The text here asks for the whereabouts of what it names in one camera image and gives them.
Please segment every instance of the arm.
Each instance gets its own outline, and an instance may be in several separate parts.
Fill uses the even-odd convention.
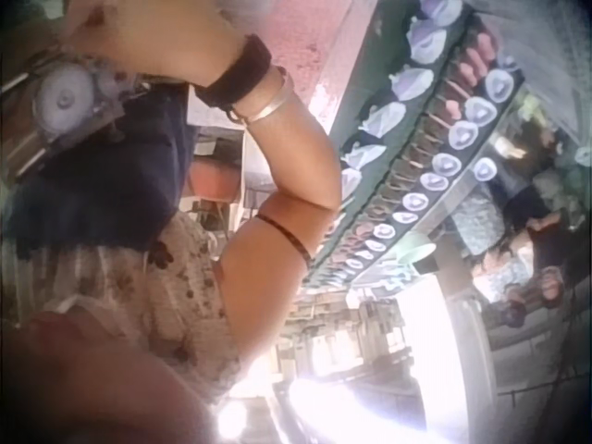
[[[123,68],[208,86],[236,60],[243,36],[206,0],[74,0],[70,39],[83,52],[107,56]],[[274,68],[239,103],[252,116],[281,88]],[[328,137],[293,94],[249,128],[277,184],[260,213],[290,231],[313,253],[340,205],[339,162]],[[306,273],[293,245],[254,219],[240,228],[215,266],[228,321],[248,364],[268,350]]]
[[[242,115],[262,109],[281,87],[276,70],[237,104]],[[270,165],[277,192],[260,213],[290,231],[313,253],[340,205],[339,164],[328,137],[293,95],[250,128]],[[245,363],[273,344],[306,268],[274,227],[257,218],[230,240],[216,268],[228,320]]]

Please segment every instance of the store display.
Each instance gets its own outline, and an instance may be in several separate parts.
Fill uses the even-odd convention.
[[[503,104],[512,95],[514,79],[503,69],[492,69],[485,78],[485,88],[494,103]]]
[[[395,128],[405,117],[406,107],[399,102],[393,102],[370,113],[367,120],[362,122],[360,130],[375,137],[382,138]]]
[[[451,178],[461,171],[463,164],[458,158],[451,154],[440,153],[436,154],[432,159],[432,167],[440,176]]]
[[[449,187],[449,181],[435,173],[425,173],[420,178],[422,185],[429,191],[444,191]]]
[[[498,116],[498,109],[483,97],[471,97],[464,104],[464,114],[477,127],[485,127]]]
[[[392,239],[395,237],[395,228],[391,225],[387,224],[380,224],[376,225],[374,228],[374,235],[375,237],[383,240]]]
[[[506,102],[513,96],[516,84],[522,81],[521,76],[504,70],[512,69],[512,60],[505,57],[503,51],[498,51],[491,35],[476,23],[478,19],[467,20],[469,26],[465,30],[443,29],[448,26],[445,24],[447,14],[451,22],[456,20],[451,18],[453,15],[462,16],[461,0],[420,2],[420,19],[413,20],[407,33],[411,61],[393,60],[392,67],[397,71],[390,72],[396,74],[388,76],[388,80],[375,82],[379,89],[370,90],[372,95],[365,99],[358,114],[362,124],[341,146],[340,157],[345,171],[344,202],[352,201],[358,179],[368,183],[364,184],[364,192],[355,193],[356,203],[348,211],[348,226],[324,242],[324,251],[319,254],[321,259],[315,263],[310,275],[311,285],[318,289],[342,285],[346,278],[360,285],[368,277],[374,278],[375,274],[374,282],[380,282],[382,269],[377,270],[377,267],[385,262],[381,259],[388,257],[391,262],[395,261],[397,252],[391,245],[396,247],[402,243],[404,247],[407,228],[413,229],[431,204],[447,199],[447,196],[456,198],[457,193],[444,191],[457,182],[475,186],[472,176],[479,182],[492,180],[503,167],[502,163],[496,164],[501,159],[492,153],[495,134],[494,139],[489,136],[493,130],[491,127],[502,113],[503,116],[516,115],[508,109]],[[453,8],[458,8],[458,12],[452,14]],[[450,47],[446,45],[448,39],[454,40]],[[446,60],[434,64],[441,56]],[[403,63],[409,65],[400,68]],[[505,134],[506,127],[503,124],[498,127]],[[513,140],[514,134],[511,132],[507,137]],[[450,148],[458,153],[450,154]],[[506,148],[513,148],[505,152],[515,158],[518,148]],[[483,155],[486,157],[474,163],[475,157],[479,159]],[[383,159],[385,165],[388,163],[386,172],[378,168],[379,164],[382,167]],[[364,178],[351,172],[359,173],[368,165],[375,167],[367,168]],[[461,173],[461,178],[454,179]],[[477,188],[487,191],[490,187],[477,185]],[[479,225],[472,227],[474,232],[465,229],[459,239],[465,241],[466,238],[472,243],[468,248],[470,253],[480,250],[481,244],[489,244],[499,235],[499,221],[492,216],[485,220],[483,215],[479,213],[478,224],[469,217],[464,220],[467,224]],[[486,233],[487,239],[484,234],[484,239],[479,240],[477,237],[481,231],[491,231],[491,236]],[[397,260],[402,258],[408,264],[421,261],[436,247],[427,237],[412,240],[406,240],[411,243],[406,250],[411,252],[398,251]],[[397,282],[394,291],[402,290],[408,284]]]
[[[407,40],[411,46],[411,59],[421,65],[434,63],[444,52],[446,30],[440,28],[432,19],[413,22],[407,32]]]
[[[479,127],[473,122],[459,120],[450,129],[448,143],[451,148],[461,151],[471,146],[479,136]]]
[[[429,199],[421,192],[410,192],[403,197],[403,206],[409,211],[424,211],[429,205]]]
[[[434,71],[424,68],[409,68],[395,75],[388,76],[391,89],[398,100],[405,102],[419,97],[427,91],[434,82]]]
[[[360,170],[371,162],[378,159],[387,151],[385,145],[366,145],[360,146],[354,144],[350,153],[345,154],[343,160],[353,169]]]
[[[498,174],[498,167],[496,163],[489,157],[479,159],[473,167],[475,179],[480,182],[488,182],[496,177]]]
[[[421,0],[422,12],[438,26],[449,26],[463,12],[463,0]]]
[[[400,224],[409,225],[413,222],[416,222],[419,219],[419,216],[415,213],[405,213],[403,211],[399,211],[392,215],[392,218],[395,219]]]

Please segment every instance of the light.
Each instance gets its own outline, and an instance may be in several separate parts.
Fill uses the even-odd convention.
[[[365,409],[342,385],[297,379],[290,402],[309,426],[336,444],[448,444],[433,434],[388,421]]]
[[[247,409],[241,402],[230,402],[218,414],[218,433],[224,439],[238,438],[247,426]]]

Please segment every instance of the woman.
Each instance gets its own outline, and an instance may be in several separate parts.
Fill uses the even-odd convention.
[[[83,53],[108,57],[127,71],[208,87],[232,67],[245,45],[244,36],[207,1],[70,3],[71,44]],[[283,85],[281,73],[271,67],[233,105],[234,111],[243,117],[257,115],[277,103]],[[154,102],[166,105],[171,100],[164,95]],[[146,118],[154,117],[143,111]],[[156,140],[131,129],[118,148],[127,152],[123,145],[136,142],[148,156],[181,152],[186,138],[167,132],[179,116],[159,121],[166,124],[145,129],[162,130]],[[24,245],[13,274],[16,281],[26,273],[30,282],[18,286],[24,319],[18,327],[3,323],[2,382],[11,413],[5,427],[26,428],[43,442],[211,441],[208,407],[273,344],[306,273],[308,252],[316,250],[340,204],[337,157],[293,93],[249,131],[271,167],[277,192],[261,207],[262,217],[244,224],[215,264],[209,261],[204,231],[185,215],[168,212],[161,202],[176,195],[179,184],[155,174],[154,162],[142,164],[143,151],[137,146],[126,157],[129,168],[104,181],[93,177],[89,183],[77,173],[82,168],[96,176],[84,160],[88,157],[96,162],[104,155],[117,158],[111,154],[115,150],[99,149],[97,140],[88,151],[73,150],[64,161],[67,167],[47,166],[49,172],[36,178],[56,194],[72,196],[74,209],[62,215],[66,222],[56,223],[67,226],[76,219],[70,226],[78,235],[47,233],[29,242],[18,236],[27,233],[15,227],[23,224],[12,224],[14,236],[4,232],[3,249]],[[159,155],[155,162],[164,159]],[[139,166],[133,162],[136,157]],[[164,170],[178,167],[162,165]],[[111,180],[123,180],[130,188],[112,189]],[[15,194],[22,190],[27,190],[26,183]],[[138,196],[150,201],[146,190],[154,191],[154,201],[138,203]],[[9,213],[22,210],[24,220],[45,227],[43,215],[31,213],[52,215],[52,209],[33,202],[34,211],[27,213],[26,197],[24,192],[15,198]],[[137,209],[135,220],[133,211],[124,218],[112,211],[125,211],[126,204]],[[107,228],[96,228],[92,216],[103,211],[111,211],[112,218],[104,219]],[[133,224],[118,232],[118,220],[134,221],[142,235],[132,232]],[[126,242],[126,236],[135,238]],[[78,244],[69,245],[71,239]],[[4,284],[10,276],[3,273]]]

